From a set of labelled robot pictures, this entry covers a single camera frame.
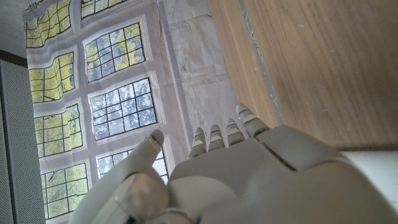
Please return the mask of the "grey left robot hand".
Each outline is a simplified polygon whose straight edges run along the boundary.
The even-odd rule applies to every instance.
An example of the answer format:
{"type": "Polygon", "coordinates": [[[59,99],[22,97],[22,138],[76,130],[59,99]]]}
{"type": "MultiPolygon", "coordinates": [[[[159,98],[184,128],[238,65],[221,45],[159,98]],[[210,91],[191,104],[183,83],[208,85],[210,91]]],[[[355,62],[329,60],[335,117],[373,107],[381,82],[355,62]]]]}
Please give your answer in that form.
{"type": "Polygon", "coordinates": [[[70,223],[396,223],[387,198],[341,152],[290,126],[270,128],[244,104],[223,139],[197,129],[168,181],[153,165],[158,129],[102,177],[70,223]]]}

